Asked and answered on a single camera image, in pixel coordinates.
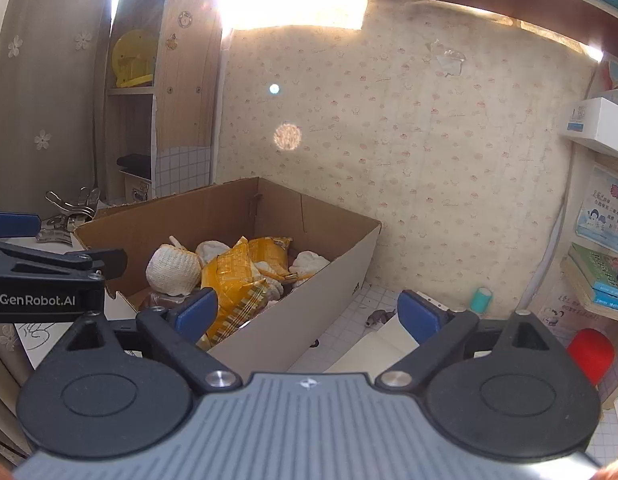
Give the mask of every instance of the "curtain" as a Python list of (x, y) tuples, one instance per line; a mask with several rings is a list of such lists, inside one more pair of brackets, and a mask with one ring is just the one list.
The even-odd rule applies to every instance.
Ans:
[[(47, 218), (57, 211), (46, 191), (71, 200), (94, 184), (110, 0), (0, 4), (0, 209)], [(8, 467), (31, 451), (16, 398), (32, 372), (15, 327), (0, 324), (0, 463)]]
[[(44, 193), (94, 184), (109, 0), (9, 0), (0, 31), (0, 209), (55, 214)], [(94, 94), (94, 85), (99, 88)]]

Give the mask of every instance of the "metal screw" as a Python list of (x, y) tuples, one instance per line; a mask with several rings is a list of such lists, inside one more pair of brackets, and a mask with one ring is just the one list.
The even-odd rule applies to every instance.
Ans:
[(213, 388), (229, 388), (233, 386), (237, 380), (238, 377), (229, 370), (214, 370), (213, 372), (209, 372), (205, 377), (207, 384)]
[(412, 377), (401, 370), (389, 370), (380, 376), (380, 380), (385, 386), (391, 388), (403, 388), (411, 384)]

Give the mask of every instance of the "red object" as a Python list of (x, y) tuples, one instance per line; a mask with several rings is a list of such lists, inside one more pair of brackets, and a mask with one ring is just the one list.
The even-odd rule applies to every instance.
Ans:
[(614, 346), (593, 328), (580, 330), (567, 346), (567, 353), (596, 386), (614, 361)]

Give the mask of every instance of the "white shelf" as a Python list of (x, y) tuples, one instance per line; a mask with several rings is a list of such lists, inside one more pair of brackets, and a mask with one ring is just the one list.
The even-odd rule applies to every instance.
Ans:
[(153, 94), (153, 86), (132, 86), (130, 88), (109, 88), (107, 95), (147, 95)]

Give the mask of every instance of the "yellow snack bag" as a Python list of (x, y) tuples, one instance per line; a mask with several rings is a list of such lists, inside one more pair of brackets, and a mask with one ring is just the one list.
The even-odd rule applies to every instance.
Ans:
[(244, 237), (203, 267), (201, 286), (212, 287), (218, 296), (218, 315), (207, 330), (213, 345), (238, 330), (267, 302), (267, 282), (249, 258)]
[(249, 256), (251, 261), (268, 263), (277, 274), (277, 276), (270, 276), (270, 278), (284, 278), (289, 273), (287, 250), (291, 240), (292, 238), (274, 238), (271, 236), (250, 240)]

